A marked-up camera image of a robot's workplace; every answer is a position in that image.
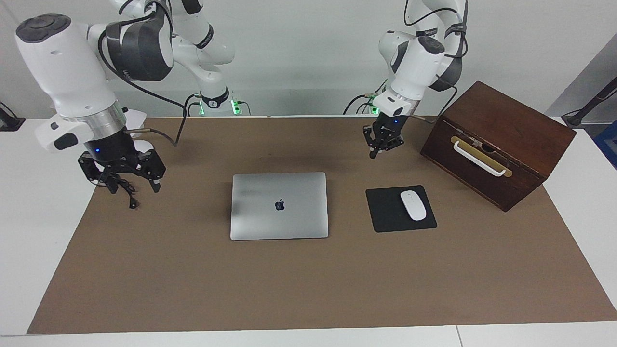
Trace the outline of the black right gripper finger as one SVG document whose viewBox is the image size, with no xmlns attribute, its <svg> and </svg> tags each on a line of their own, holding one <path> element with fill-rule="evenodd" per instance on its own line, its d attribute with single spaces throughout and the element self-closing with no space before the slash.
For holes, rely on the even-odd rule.
<svg viewBox="0 0 617 347">
<path fill-rule="evenodd" d="M 115 195 L 118 191 L 119 183 L 116 173 L 107 168 L 99 170 L 96 162 L 90 153 L 83 153 L 79 156 L 79 165 L 86 176 L 86 179 L 97 187 L 106 187 L 110 193 Z"/>
<path fill-rule="evenodd" d="M 137 175 L 148 180 L 154 193 L 161 188 L 160 180 L 163 178 L 167 167 L 164 165 L 155 149 L 146 152 L 137 152 Z"/>
</svg>

